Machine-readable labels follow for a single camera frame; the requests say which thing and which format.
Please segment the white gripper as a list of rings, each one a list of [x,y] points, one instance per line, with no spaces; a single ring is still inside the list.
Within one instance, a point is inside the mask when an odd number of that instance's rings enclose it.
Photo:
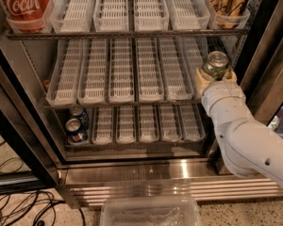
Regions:
[[[213,107],[220,105],[221,101],[224,100],[229,100],[229,105],[226,108],[229,108],[235,103],[245,105],[245,95],[241,87],[236,84],[237,75],[231,67],[225,72],[224,81],[215,82],[201,68],[196,69],[194,79],[197,92],[202,96],[201,103],[209,116],[211,116]]]

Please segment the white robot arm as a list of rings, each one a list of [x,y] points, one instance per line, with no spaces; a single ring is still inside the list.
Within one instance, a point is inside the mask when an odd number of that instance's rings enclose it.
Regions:
[[[198,68],[195,83],[226,168],[241,178],[261,173],[283,188],[283,138],[253,117],[236,74],[216,81]]]

